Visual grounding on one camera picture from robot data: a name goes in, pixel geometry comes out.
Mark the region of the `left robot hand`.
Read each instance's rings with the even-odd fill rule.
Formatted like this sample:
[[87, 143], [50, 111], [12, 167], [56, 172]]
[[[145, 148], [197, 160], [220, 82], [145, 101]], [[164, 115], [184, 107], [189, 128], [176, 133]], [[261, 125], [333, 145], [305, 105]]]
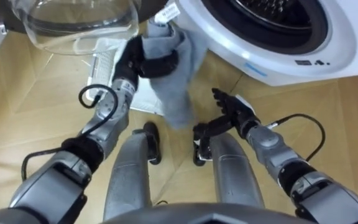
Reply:
[[115, 65], [114, 78], [130, 81], [135, 90], [139, 87], [139, 78], [162, 78], [176, 70], [179, 55], [176, 50], [168, 52], [167, 56], [146, 59], [143, 49], [142, 36], [131, 38]]

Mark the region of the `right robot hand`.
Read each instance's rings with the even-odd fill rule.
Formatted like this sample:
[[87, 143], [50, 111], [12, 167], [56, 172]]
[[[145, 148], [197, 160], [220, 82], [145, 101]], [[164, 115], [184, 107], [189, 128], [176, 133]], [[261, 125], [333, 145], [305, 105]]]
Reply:
[[213, 137], [235, 128], [238, 135], [246, 139], [249, 130], [260, 124], [260, 119], [256, 117], [251, 106], [218, 88], [212, 88], [212, 92], [223, 115], [207, 123], [197, 124], [193, 128], [194, 134], [200, 138]]

